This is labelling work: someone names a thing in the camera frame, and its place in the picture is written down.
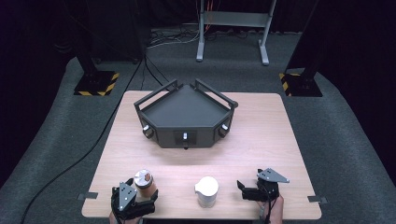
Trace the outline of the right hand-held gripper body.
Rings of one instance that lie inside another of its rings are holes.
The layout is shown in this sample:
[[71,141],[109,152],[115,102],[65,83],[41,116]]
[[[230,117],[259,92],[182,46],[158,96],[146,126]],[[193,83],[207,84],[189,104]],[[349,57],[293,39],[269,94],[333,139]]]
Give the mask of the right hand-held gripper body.
[[257,187],[262,194],[262,201],[273,201],[279,196],[279,183],[289,183],[290,180],[272,168],[259,169]]

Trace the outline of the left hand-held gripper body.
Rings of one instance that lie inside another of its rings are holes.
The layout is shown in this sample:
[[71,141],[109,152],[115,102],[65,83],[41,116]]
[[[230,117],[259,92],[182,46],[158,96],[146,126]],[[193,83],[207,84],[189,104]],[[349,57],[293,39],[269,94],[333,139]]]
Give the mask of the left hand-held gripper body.
[[120,182],[118,187],[112,189],[111,210],[112,213],[121,219],[133,219],[155,212],[155,204],[143,205],[136,200],[137,189]]

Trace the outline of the glass spice jar silver lid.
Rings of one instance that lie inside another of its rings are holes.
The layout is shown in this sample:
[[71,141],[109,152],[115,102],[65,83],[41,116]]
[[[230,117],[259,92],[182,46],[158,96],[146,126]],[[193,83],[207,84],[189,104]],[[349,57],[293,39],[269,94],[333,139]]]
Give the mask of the glass spice jar silver lid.
[[135,174],[134,184],[143,198],[150,198],[157,189],[153,175],[147,169],[142,169]]

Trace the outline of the dark grey corner shelf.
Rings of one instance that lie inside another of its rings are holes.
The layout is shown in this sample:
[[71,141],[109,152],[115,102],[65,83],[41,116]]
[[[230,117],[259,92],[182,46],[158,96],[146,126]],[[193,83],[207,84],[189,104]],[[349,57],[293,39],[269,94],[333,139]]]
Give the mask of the dark grey corner shelf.
[[202,80],[175,79],[134,103],[142,133],[162,148],[212,147],[231,130],[238,103]]

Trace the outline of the person's left hand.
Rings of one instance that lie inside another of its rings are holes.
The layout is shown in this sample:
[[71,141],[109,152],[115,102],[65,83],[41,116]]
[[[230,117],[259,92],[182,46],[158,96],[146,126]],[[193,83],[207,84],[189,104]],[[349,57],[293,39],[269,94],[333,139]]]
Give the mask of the person's left hand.
[[121,219],[116,217],[113,213],[109,215],[109,224],[139,224],[141,217],[135,217],[133,219]]

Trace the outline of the person's right hand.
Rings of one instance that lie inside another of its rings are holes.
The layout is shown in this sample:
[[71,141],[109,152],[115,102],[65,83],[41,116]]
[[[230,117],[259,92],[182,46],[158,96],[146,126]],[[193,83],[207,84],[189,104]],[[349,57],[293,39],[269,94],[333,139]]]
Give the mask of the person's right hand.
[[271,202],[258,202],[258,206],[263,224],[283,224],[284,198],[281,195]]

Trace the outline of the grey tape piece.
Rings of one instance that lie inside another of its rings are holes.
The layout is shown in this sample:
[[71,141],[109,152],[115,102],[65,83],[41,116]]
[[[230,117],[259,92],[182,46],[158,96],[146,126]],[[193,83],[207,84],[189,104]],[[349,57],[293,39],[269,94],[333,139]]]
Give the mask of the grey tape piece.
[[80,201],[84,201],[86,199],[96,199],[97,196],[98,196],[98,192],[89,192],[89,191],[87,191],[85,193],[80,193],[77,196],[77,199],[80,200]]
[[329,202],[326,197],[322,197],[318,195],[308,196],[307,199],[311,203],[326,204]]

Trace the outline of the black stand striped base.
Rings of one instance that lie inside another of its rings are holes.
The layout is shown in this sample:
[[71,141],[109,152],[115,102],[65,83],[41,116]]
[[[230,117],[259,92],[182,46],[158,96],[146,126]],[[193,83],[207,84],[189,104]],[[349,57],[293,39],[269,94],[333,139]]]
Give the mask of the black stand striped base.
[[320,49],[315,40],[310,40],[313,34],[312,19],[315,17],[320,0],[316,0],[308,17],[304,31],[291,54],[288,65],[279,75],[282,87],[287,96],[321,97],[322,93],[314,76],[318,71]]
[[120,74],[114,71],[101,71],[95,67],[78,31],[75,31],[75,52],[83,69],[83,75],[74,88],[74,94],[83,96],[109,95]]

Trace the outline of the grey metal stand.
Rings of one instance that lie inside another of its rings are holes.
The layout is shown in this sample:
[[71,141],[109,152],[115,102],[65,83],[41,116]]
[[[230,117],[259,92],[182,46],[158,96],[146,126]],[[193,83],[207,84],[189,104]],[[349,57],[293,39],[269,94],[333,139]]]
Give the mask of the grey metal stand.
[[196,53],[196,61],[199,63],[204,59],[205,52],[205,26],[221,25],[221,26],[239,26],[262,28],[263,35],[258,41],[259,50],[264,66],[269,65],[269,58],[266,50],[266,40],[270,31],[270,25],[276,8],[276,0],[271,0],[270,8],[267,13],[249,13],[249,12],[227,12],[213,11],[205,8],[205,0],[198,0],[198,28],[199,42]]

